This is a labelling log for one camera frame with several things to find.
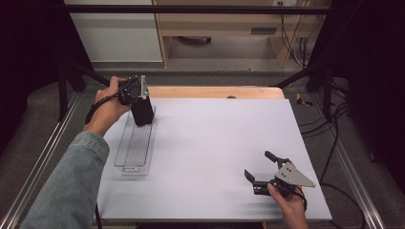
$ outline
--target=white wall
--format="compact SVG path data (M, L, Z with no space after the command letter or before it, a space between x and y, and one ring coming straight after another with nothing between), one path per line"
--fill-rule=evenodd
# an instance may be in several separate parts
M83 5L151 5L150 0L65 0ZM153 14L71 13L92 62L161 62Z

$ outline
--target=white tabletop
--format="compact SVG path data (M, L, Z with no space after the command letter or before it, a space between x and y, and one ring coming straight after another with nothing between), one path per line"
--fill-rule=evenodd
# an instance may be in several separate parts
M282 217L272 197L255 196L244 175L270 180L290 158L316 183L304 188L307 218L331 219L295 117L286 99L156 98L158 128L150 173L123 177L115 167L128 117L106 134L110 156L98 193L103 219L267 221Z

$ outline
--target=hand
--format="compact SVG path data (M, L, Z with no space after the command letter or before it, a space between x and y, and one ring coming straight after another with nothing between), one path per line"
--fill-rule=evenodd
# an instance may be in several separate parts
M303 200L296 195L292 195L292 198L287 201L272 184L268 184L267 188L283 213L285 226L288 229L307 229L308 223ZM295 192L301 193L298 188L295 188Z
M114 94L118 91L119 82L126 79L111 77L110 87L105 90L98 90L96 93L95 104L102 98ZM93 114L90 122L84 126L83 131L90 131L104 136L110 127L116 123L119 118L131 109L131 105L123 106L119 103L118 98L112 98L102 104Z

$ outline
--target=transparent plastic case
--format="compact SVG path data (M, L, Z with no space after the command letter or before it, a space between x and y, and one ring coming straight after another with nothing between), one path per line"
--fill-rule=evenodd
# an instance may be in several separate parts
M152 124L138 127L132 113L128 113L115 161L124 176L149 174L157 127L155 117Z

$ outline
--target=light blue sleeve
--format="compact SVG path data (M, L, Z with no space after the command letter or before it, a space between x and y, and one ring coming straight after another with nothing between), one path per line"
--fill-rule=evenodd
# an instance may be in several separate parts
M21 228L91 228L109 155L100 135L77 135L42 187Z

